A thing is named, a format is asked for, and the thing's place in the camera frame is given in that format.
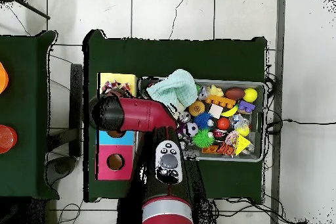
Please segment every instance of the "white toy block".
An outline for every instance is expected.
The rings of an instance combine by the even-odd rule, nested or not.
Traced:
[[[209,110],[209,114],[211,114],[214,118],[219,119],[223,112],[223,107],[212,104]]]

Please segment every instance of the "green tablecloth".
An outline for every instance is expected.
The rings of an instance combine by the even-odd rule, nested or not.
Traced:
[[[96,95],[98,72],[135,74],[138,78],[166,77],[182,68],[195,79],[264,82],[265,46],[266,39],[263,37],[252,41],[151,41],[107,39],[100,30],[92,30],[83,43],[85,82],[89,77],[89,96],[84,101]],[[95,180],[95,135],[95,129],[90,127],[89,200],[98,197],[122,198],[127,190],[126,181]],[[261,202],[262,162],[202,160],[199,166],[208,198],[251,197]]]
[[[35,37],[0,35],[0,62],[9,84],[0,94],[0,124],[15,129],[18,141],[0,154],[0,196],[58,198],[45,181],[47,152],[47,53],[56,32]]]

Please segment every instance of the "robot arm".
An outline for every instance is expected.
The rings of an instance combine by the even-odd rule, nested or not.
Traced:
[[[100,130],[147,132],[137,166],[146,168],[146,183],[139,186],[144,191],[139,194],[137,188],[129,189],[142,198],[142,224],[193,224],[177,123],[166,107],[160,102],[110,93],[93,98],[89,112],[91,125]],[[136,183],[140,176],[133,178]]]

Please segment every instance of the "blue box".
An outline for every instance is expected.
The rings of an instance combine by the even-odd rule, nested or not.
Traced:
[[[125,145],[133,146],[134,145],[134,131],[126,131],[124,136],[120,138],[112,138],[107,134],[106,131],[99,131],[99,145]]]

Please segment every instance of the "brown toy football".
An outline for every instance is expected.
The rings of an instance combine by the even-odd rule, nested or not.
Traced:
[[[234,101],[242,99],[244,95],[244,90],[238,87],[229,88],[225,91],[225,97],[227,97],[228,99],[233,99]]]

